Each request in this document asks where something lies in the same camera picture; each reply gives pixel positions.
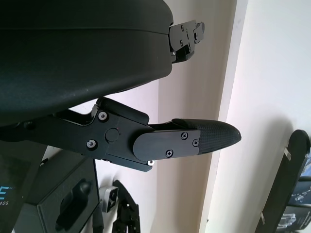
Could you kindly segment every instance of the white wall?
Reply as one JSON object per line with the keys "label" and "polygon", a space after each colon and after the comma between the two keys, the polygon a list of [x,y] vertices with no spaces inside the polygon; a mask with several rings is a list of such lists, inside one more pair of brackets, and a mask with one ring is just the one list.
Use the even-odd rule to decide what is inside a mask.
{"label": "white wall", "polygon": [[[167,0],[174,23],[196,19],[205,38],[187,62],[173,65],[159,81],[159,122],[173,118],[215,119],[224,82],[235,1]],[[199,231],[210,155],[158,162],[157,210],[152,233]]]}
{"label": "white wall", "polygon": [[311,2],[249,0],[208,233],[255,231],[291,133],[311,135]]}

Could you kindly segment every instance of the silver screw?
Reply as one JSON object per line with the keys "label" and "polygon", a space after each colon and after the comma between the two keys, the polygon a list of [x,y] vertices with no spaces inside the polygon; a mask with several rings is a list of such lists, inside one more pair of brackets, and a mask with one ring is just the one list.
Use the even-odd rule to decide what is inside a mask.
{"label": "silver screw", "polygon": [[149,166],[152,166],[152,165],[154,165],[154,164],[155,164],[155,161],[154,161],[154,160],[148,161],[148,165],[149,165]]}
{"label": "silver screw", "polygon": [[183,132],[181,134],[181,139],[186,140],[188,138],[188,133],[187,132]]}
{"label": "silver screw", "polygon": [[89,141],[86,143],[86,146],[87,146],[87,148],[92,149],[92,148],[96,147],[96,142],[95,142],[94,140],[89,140]]}
{"label": "silver screw", "polygon": [[172,150],[168,150],[168,151],[166,151],[165,155],[166,155],[166,157],[171,158],[173,156],[173,153],[174,152]]}
{"label": "silver screw", "polygon": [[106,120],[107,117],[108,117],[108,115],[107,115],[107,113],[105,113],[105,112],[100,112],[100,113],[98,114],[98,119],[99,119],[99,120]]}
{"label": "silver screw", "polygon": [[194,147],[197,147],[199,145],[199,140],[198,139],[194,139],[194,141],[192,142],[192,145]]}

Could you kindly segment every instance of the black object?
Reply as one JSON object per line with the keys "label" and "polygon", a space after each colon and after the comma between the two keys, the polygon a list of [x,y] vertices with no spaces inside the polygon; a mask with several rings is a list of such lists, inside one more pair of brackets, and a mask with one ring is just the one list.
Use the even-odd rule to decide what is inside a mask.
{"label": "black object", "polygon": [[[161,125],[147,122],[143,113],[100,98],[88,115],[65,110],[0,129],[0,139],[31,140],[141,171],[152,168],[148,165],[151,160],[208,153],[241,139],[236,128],[219,121],[174,119]],[[188,134],[186,140],[182,133]],[[167,156],[168,150],[172,150],[171,156]]]}
{"label": "black object", "polygon": [[94,210],[92,223],[93,223],[93,233],[103,233],[104,220],[101,205],[98,205]]}
{"label": "black object", "polygon": [[0,13],[0,126],[165,77],[204,32],[185,23],[176,47],[186,30],[163,0],[3,0]]}
{"label": "black object", "polygon": [[310,215],[311,208],[287,206],[276,232],[303,230],[311,221]]}
{"label": "black object", "polygon": [[94,161],[63,150],[39,168],[15,232],[80,232],[98,203]]}
{"label": "black object", "polygon": [[287,150],[291,156],[283,156],[255,233],[276,232],[310,153],[307,133],[303,130],[293,132]]}
{"label": "black object", "polygon": [[114,181],[113,186],[119,189],[119,205],[118,216],[113,223],[112,233],[140,233],[138,205],[119,180]]}
{"label": "black object", "polygon": [[[16,198],[14,209],[6,207],[11,215],[0,211],[0,229],[5,229],[1,233],[11,232],[46,145],[90,161],[103,159],[148,171],[150,160],[212,152],[241,139],[237,129],[216,121],[176,119],[148,125],[146,114],[101,98],[165,77],[172,63],[191,58],[203,39],[204,23],[172,25],[172,13],[163,0],[1,1],[0,140],[6,157],[0,172],[6,186],[0,195],[12,187],[13,192],[5,193]],[[67,110],[95,98],[100,99],[87,115]],[[149,136],[156,151],[139,142]],[[36,151],[37,143],[45,146]],[[14,155],[20,151],[11,147],[19,146],[27,158]],[[10,156],[17,158],[17,165],[27,162],[14,173]],[[81,209],[73,203],[85,205],[91,195],[88,181],[80,181],[64,200],[60,218],[55,219],[57,229],[71,229],[73,220],[63,217],[69,211],[65,207],[74,210],[74,219]]]}
{"label": "black object", "polygon": [[288,204],[311,207],[311,181],[298,182]]}
{"label": "black object", "polygon": [[0,232],[11,233],[39,169],[46,145],[0,141]]}

